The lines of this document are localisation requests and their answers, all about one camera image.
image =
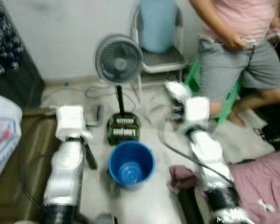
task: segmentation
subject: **maroon cloth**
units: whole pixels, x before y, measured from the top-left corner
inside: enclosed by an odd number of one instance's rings
[[[241,198],[241,206],[256,224],[280,224],[280,152],[247,164],[230,166]],[[177,189],[199,186],[198,177],[183,166],[169,168],[170,185]],[[259,202],[270,205],[266,210]]]

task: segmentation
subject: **fan stand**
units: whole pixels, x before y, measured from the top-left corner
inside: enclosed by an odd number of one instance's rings
[[[120,113],[116,113],[110,117],[107,123],[107,139],[110,145],[117,145],[123,141],[135,140],[140,138],[140,120],[131,113],[125,112],[122,87],[116,86],[119,110]]]

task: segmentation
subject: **fan grille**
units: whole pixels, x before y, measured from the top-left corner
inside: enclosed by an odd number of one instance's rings
[[[102,41],[96,53],[98,75],[113,84],[135,79],[142,70],[143,55],[129,37],[113,35]]]

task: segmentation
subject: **black fan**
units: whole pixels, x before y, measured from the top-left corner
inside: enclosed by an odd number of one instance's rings
[[[140,121],[131,112],[125,112],[122,84],[133,81],[142,71],[143,54],[128,36],[111,35],[97,48],[95,65],[98,76],[116,85],[120,113],[114,114],[107,125],[110,144],[125,140],[139,140]]]

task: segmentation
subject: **person's leg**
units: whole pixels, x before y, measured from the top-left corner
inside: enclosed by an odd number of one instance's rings
[[[220,113],[227,95],[236,83],[249,57],[242,52],[230,52],[222,45],[200,41],[200,96],[210,99],[210,115]]]
[[[256,47],[244,76],[244,86],[259,90],[234,104],[230,120],[241,126],[245,124],[237,116],[239,112],[280,103],[280,62],[269,43],[264,42]]]

